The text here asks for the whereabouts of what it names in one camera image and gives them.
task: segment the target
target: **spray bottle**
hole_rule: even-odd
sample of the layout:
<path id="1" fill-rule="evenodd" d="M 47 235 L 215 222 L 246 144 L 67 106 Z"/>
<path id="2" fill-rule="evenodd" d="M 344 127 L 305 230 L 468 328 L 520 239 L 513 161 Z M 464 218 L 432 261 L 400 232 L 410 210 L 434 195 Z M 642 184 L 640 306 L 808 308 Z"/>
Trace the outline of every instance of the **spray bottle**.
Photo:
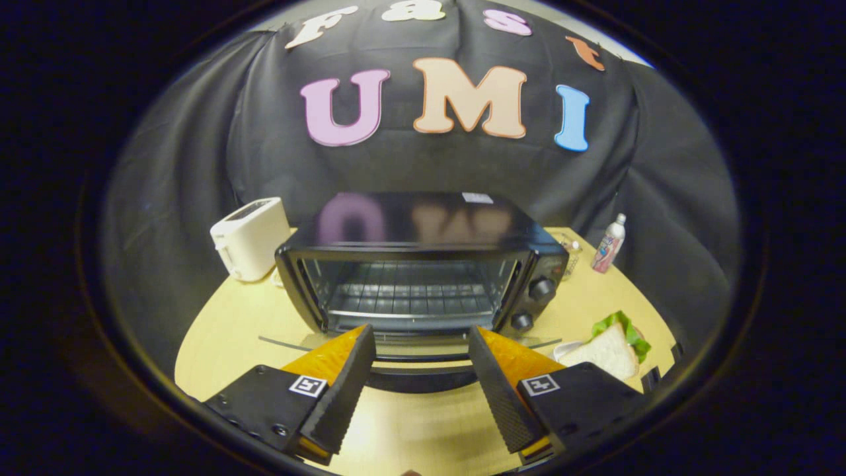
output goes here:
<path id="1" fill-rule="evenodd" d="M 605 273 L 611 267 L 611 263 L 626 239 L 626 229 L 623 227 L 625 223 L 626 216 L 621 213 L 617 215 L 617 221 L 608 225 L 605 236 L 596 248 L 596 256 L 593 257 L 591 267 L 594 270 Z"/>

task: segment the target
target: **white toaster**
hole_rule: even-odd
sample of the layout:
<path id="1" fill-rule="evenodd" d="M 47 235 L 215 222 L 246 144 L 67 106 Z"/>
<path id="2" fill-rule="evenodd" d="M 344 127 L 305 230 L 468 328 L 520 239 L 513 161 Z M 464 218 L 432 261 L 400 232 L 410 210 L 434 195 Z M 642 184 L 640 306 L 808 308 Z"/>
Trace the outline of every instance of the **white toaster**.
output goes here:
<path id="1" fill-rule="evenodd" d="M 242 281 L 265 277 L 275 264 L 273 253 L 291 235 L 282 199 L 277 196 L 247 203 L 210 231 L 229 275 Z"/>

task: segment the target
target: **orange letter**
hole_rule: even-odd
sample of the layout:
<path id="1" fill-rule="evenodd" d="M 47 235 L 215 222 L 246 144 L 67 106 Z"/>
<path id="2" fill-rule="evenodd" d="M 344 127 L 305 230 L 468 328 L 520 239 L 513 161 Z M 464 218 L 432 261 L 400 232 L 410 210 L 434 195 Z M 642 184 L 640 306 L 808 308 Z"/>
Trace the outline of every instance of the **orange letter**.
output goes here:
<path id="1" fill-rule="evenodd" d="M 576 52 L 579 54 L 579 57 L 585 60 L 585 63 L 588 63 L 590 66 L 593 66 L 600 71 L 605 71 L 605 65 L 596 61 L 596 56 L 599 56 L 599 53 L 593 51 L 591 47 L 587 46 L 587 43 L 581 41 L 579 38 L 573 38 L 572 36 L 565 36 L 568 41 L 573 42 L 573 46 L 576 48 Z"/>
<path id="2" fill-rule="evenodd" d="M 526 82 L 523 71 L 494 66 L 478 86 L 473 86 L 464 70 L 452 59 L 420 58 L 412 63 L 423 72 L 423 115 L 415 130 L 427 134 L 449 132 L 453 121 L 447 117 L 447 100 L 464 130 L 470 132 L 490 106 L 482 130 L 491 136 L 519 139 L 526 135 L 520 123 L 520 89 Z"/>

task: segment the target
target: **round table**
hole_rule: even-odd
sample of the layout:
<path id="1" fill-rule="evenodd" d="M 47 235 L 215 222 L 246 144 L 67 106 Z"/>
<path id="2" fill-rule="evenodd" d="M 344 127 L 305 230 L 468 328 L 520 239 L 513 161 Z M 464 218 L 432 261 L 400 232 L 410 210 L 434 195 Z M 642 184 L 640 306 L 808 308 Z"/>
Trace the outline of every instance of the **round table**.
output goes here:
<path id="1" fill-rule="evenodd" d="M 626 380 L 643 392 L 641 378 L 653 368 L 664 375 L 674 364 L 675 339 L 649 301 L 616 267 L 605 274 L 591 269 L 596 249 L 569 228 L 583 248 L 572 277 L 522 341 L 548 356 L 558 342 L 587 340 L 593 324 L 623 310 L 652 344 L 640 374 Z M 176 384 L 205 401 L 257 364 L 281 368 L 319 345 L 321 339 L 297 314 L 288 294 L 270 275 L 255 283 L 227 278 L 197 315 L 179 349 Z M 385 363 L 374 367 L 421 368 L 470 365 Z M 454 390 L 404 394 L 365 387 L 340 454 L 328 469 L 341 474 L 399 476 L 414 469 L 430 474 L 492 474 L 520 465 L 506 450 L 478 382 Z"/>

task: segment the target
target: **pink letter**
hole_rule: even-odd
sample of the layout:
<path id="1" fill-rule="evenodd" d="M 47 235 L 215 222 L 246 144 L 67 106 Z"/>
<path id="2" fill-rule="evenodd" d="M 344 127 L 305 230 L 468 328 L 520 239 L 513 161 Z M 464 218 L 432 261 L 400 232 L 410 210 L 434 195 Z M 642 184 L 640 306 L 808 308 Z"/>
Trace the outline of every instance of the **pink letter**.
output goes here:
<path id="1" fill-rule="evenodd" d="M 379 129 L 382 120 L 382 82 L 391 77 L 387 69 L 361 71 L 350 78 L 359 85 L 359 119 L 351 125 L 337 125 L 332 119 L 332 91 L 341 84 L 337 78 L 305 85 L 299 94 L 305 98 L 305 123 L 309 136 L 328 147 L 352 146 L 366 141 Z"/>
<path id="2" fill-rule="evenodd" d="M 520 36 L 531 35 L 531 28 L 526 25 L 526 20 L 518 15 L 506 13 L 500 10 L 485 10 L 485 24 L 494 30 L 507 31 Z"/>

